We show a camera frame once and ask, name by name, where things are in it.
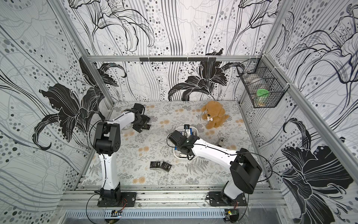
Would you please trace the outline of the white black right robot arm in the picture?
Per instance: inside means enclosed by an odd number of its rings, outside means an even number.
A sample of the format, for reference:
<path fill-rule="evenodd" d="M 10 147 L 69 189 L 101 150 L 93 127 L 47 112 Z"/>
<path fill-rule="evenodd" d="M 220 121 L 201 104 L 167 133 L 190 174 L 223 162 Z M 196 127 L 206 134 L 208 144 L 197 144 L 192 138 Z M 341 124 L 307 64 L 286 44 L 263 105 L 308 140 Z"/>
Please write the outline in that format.
<path fill-rule="evenodd" d="M 179 132 L 170 134 L 168 139 L 188 159 L 202 157 L 229 170 L 231 179 L 222 190 L 225 197 L 234 200 L 241 193 L 253 194 L 262 168 L 250 151 L 225 149 L 197 136 L 185 137 Z"/>

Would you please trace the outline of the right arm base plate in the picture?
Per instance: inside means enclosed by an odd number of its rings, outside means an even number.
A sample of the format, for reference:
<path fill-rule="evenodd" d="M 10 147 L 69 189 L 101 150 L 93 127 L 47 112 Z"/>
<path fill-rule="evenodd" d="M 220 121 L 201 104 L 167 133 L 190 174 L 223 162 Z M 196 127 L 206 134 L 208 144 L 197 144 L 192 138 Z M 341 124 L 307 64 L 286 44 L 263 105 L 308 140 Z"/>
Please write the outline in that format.
<path fill-rule="evenodd" d="M 228 196 L 226 196 L 223 192 L 210 191 L 206 195 L 206 199 L 209 200 L 209 204 L 212 207 L 220 207 L 220 206 L 240 207 L 240 206 L 246 206 L 248 204 L 244 193 L 239 194 L 236 199 L 231 199 Z"/>

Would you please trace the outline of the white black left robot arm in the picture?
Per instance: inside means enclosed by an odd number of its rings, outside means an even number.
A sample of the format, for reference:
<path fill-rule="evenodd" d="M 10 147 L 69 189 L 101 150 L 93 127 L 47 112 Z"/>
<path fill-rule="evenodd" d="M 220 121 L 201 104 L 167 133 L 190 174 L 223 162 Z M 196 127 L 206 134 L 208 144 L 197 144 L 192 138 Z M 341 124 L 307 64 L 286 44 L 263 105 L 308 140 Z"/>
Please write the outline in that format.
<path fill-rule="evenodd" d="M 144 109 L 128 109 L 118 118 L 98 123 L 93 147 L 101 161 L 104 190 L 115 190 L 119 186 L 116 155 L 121 146 L 121 130 L 132 125 L 140 133 L 149 120 Z"/>

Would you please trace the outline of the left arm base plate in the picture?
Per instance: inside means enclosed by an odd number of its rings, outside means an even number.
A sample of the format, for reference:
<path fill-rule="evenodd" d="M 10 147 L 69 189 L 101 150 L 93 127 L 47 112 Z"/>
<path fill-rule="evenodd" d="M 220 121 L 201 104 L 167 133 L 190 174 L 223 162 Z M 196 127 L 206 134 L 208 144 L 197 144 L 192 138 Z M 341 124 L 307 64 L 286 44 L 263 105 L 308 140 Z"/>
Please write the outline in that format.
<path fill-rule="evenodd" d="M 136 202 L 137 193 L 136 192 L 122 192 L 119 197 L 114 199 L 100 197 L 97 206 L 98 207 L 121 207 L 121 208 L 131 208 L 134 207 Z"/>

